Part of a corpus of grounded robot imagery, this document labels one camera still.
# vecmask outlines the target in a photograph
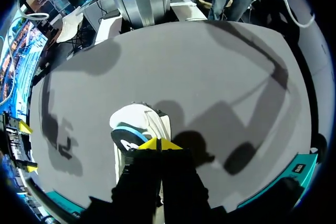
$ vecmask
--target display screen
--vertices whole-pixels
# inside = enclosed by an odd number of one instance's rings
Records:
[[[9,54],[8,39],[14,62]],[[31,81],[46,43],[47,38],[27,19],[22,17],[13,22],[0,58],[0,102],[9,97],[13,87],[14,90],[8,101],[0,105],[0,112],[6,111],[10,116],[26,121]]]

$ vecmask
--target desk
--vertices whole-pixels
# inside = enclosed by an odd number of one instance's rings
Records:
[[[99,0],[99,5],[108,13],[117,9],[114,0]],[[102,18],[105,13],[98,7],[97,1],[83,6],[80,11],[83,12],[85,18],[94,30],[98,32],[100,26],[99,19]]]
[[[179,21],[207,20],[207,17],[191,0],[182,0],[170,4]]]
[[[119,31],[121,29],[122,16],[103,19],[99,26],[96,39],[94,40],[95,45],[107,40],[109,38],[113,38],[119,35]]]
[[[211,207],[232,211],[297,153],[309,153],[307,89],[282,35],[237,22],[172,22],[83,50],[33,87],[32,149],[45,191],[84,207],[89,196],[111,200],[116,181],[109,118],[132,101],[167,113],[173,138],[190,130],[203,136],[197,144],[215,160],[199,160],[197,172]],[[67,139],[71,159],[52,145],[67,145]],[[244,143],[256,153],[232,176],[223,164]]]

